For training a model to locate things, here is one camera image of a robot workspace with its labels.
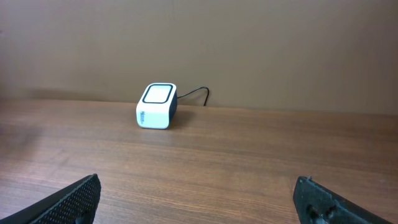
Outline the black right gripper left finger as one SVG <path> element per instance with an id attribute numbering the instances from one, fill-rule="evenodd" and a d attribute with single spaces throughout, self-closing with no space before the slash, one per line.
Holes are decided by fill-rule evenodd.
<path id="1" fill-rule="evenodd" d="M 88 175 L 1 219 L 1 224 L 93 224 L 100 195 L 98 175 Z"/>

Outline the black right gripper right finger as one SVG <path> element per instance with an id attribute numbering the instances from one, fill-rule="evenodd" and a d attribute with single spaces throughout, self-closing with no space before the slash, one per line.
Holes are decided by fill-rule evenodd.
<path id="1" fill-rule="evenodd" d="M 391 224 L 310 177 L 298 177 L 293 201 L 301 224 Z"/>

